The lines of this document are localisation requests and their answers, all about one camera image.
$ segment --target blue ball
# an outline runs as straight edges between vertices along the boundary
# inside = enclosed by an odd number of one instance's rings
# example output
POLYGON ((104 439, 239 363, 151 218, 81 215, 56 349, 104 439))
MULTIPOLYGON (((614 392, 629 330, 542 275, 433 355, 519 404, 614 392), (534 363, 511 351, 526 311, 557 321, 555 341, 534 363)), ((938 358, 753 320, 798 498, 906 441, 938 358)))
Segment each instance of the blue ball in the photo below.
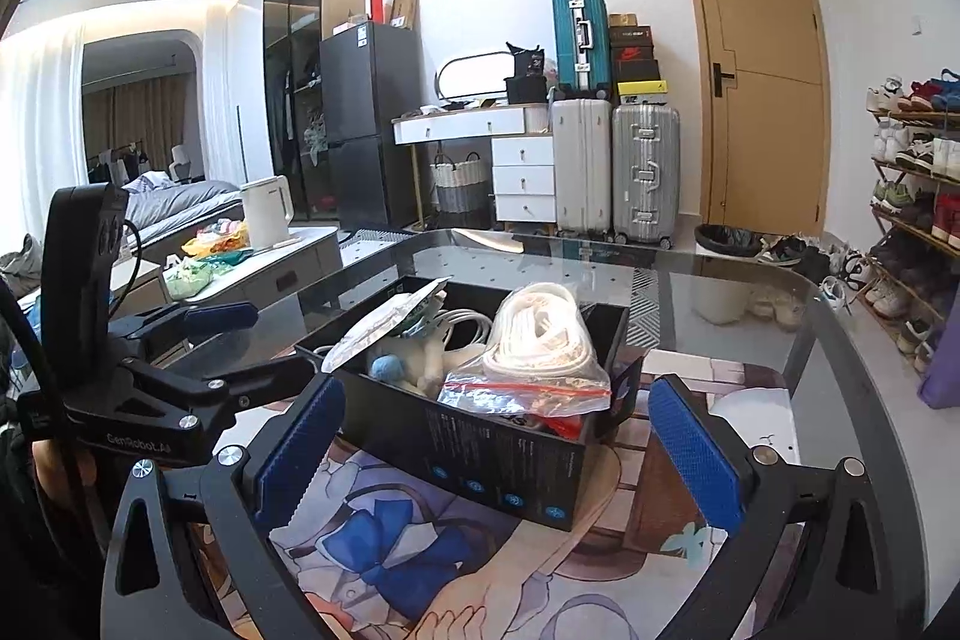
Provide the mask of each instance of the blue ball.
POLYGON ((406 374, 407 370, 398 356, 381 356, 370 365, 371 378, 384 383, 399 383, 406 374))

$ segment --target silver suitcase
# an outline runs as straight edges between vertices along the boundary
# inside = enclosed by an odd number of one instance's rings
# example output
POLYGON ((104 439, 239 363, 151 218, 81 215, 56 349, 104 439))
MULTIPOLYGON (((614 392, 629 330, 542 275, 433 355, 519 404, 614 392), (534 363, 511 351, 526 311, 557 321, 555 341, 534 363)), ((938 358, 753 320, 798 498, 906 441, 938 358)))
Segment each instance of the silver suitcase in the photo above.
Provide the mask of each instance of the silver suitcase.
POLYGON ((595 98, 554 101, 550 107, 562 231, 610 229, 610 114, 610 102, 595 98))
POLYGON ((653 104, 613 112, 613 231, 616 240, 671 247, 680 210, 680 115, 653 104))

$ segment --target kettle handle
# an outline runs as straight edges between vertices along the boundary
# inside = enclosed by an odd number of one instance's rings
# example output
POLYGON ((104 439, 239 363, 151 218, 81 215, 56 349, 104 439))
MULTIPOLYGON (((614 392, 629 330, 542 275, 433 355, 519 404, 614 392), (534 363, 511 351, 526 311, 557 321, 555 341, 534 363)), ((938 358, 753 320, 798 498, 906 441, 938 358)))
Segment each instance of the kettle handle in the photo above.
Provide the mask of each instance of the kettle handle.
POLYGON ((280 180, 280 201, 283 203, 283 219, 290 223, 294 220, 294 201, 290 197, 290 183, 285 175, 277 178, 280 180))

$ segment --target metal screw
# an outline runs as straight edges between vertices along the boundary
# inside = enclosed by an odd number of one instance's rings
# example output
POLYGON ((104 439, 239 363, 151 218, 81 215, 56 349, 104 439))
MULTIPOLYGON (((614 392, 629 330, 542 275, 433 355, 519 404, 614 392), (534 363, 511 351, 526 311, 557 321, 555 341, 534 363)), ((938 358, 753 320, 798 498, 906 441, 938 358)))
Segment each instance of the metal screw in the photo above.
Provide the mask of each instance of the metal screw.
POLYGON ((861 477, 866 468, 863 466, 863 461, 859 458, 844 458, 843 468, 847 471, 848 475, 853 475, 853 477, 861 477))
POLYGON ((243 448, 239 445, 227 445, 226 448, 220 449, 220 453, 217 453, 217 461, 224 467, 233 466, 241 458, 243 458, 243 448))
POLYGON ((779 454, 769 445, 757 445, 754 448, 754 458, 759 463, 770 466, 779 461, 779 454))
POLYGON ((130 473, 133 477, 147 477, 152 471, 154 471, 154 463, 149 458, 141 458, 140 461, 133 464, 130 473))

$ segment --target anime illustration mat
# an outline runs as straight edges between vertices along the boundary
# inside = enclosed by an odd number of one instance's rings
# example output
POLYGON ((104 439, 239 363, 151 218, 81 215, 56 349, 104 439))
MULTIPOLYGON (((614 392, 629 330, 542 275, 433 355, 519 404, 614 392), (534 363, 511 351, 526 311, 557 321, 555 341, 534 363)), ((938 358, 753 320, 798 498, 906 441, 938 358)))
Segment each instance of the anime illustration mat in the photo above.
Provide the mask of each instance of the anime illustration mat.
MULTIPOLYGON (((635 351, 622 349, 618 360, 630 362, 635 351)), ((764 367, 656 350, 644 361, 642 384, 667 372, 685 379, 707 408, 731 391, 782 386, 779 375, 764 367)), ((640 391, 634 414, 613 442, 596 446, 597 468, 570 531, 472 503, 338 438, 294 517, 270 540, 339 637, 655 638, 726 534, 704 523, 659 440, 651 437, 646 395, 640 391)), ((799 461, 786 404, 788 425, 754 420, 755 432, 766 432, 764 426, 775 432, 750 438, 769 441, 784 458, 799 461)), ((741 437, 748 439, 742 431, 741 437)), ((234 632, 259 638, 208 529, 203 552, 234 632)), ((785 565, 793 552, 782 544, 775 565, 785 565)), ((738 637, 749 637, 755 622, 762 626, 775 594, 776 586, 761 586, 738 637)))

